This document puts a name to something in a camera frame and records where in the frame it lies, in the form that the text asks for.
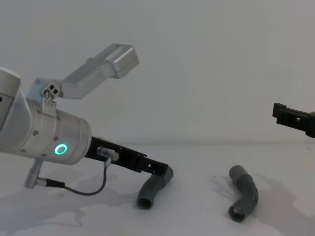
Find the black cable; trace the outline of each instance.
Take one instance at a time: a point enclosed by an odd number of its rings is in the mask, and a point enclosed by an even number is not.
[[[106,171],[107,171],[107,167],[104,166],[103,183],[102,183],[101,187],[100,187],[97,191],[95,191],[95,192],[92,192],[92,193],[84,193],[84,192],[80,192],[80,191],[78,191],[78,190],[75,190],[75,189],[73,189],[73,188],[70,188],[70,187],[68,187],[68,186],[65,186],[64,188],[65,188],[66,190],[72,192],[72,193],[76,193],[76,194],[83,195],[83,196],[92,196],[92,195],[98,194],[98,193],[100,193],[100,192],[104,189],[104,187],[105,187],[105,184],[106,184]]]

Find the white wall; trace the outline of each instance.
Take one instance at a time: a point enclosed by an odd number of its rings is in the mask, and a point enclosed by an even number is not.
[[[315,110],[313,0],[2,0],[0,65],[62,79],[111,43],[141,64],[59,108],[121,143],[312,142],[274,102]]]

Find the gray elbow pipe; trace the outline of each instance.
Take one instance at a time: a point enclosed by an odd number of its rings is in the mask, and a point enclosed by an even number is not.
[[[229,175],[242,196],[230,206],[228,213],[232,220],[242,222],[256,207],[258,190],[251,175],[242,166],[233,166],[229,171]]]
[[[141,209],[151,209],[157,193],[173,178],[173,170],[168,167],[165,176],[151,175],[142,186],[138,198],[137,206]]]

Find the white table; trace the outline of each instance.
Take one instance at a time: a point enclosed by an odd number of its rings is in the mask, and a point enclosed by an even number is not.
[[[315,145],[132,146],[170,164],[174,178],[151,210],[134,202],[150,176],[108,169],[104,191],[84,197],[65,190],[23,188],[32,160],[1,155],[0,236],[313,236]],[[243,165],[259,191],[258,206],[242,224],[227,215],[239,193],[228,171]],[[103,165],[45,163],[41,176],[82,191],[100,185]]]

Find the green led ring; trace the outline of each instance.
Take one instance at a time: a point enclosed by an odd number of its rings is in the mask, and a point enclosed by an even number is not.
[[[59,144],[56,148],[55,148],[55,154],[56,155],[63,155],[67,152],[67,145],[66,144]]]

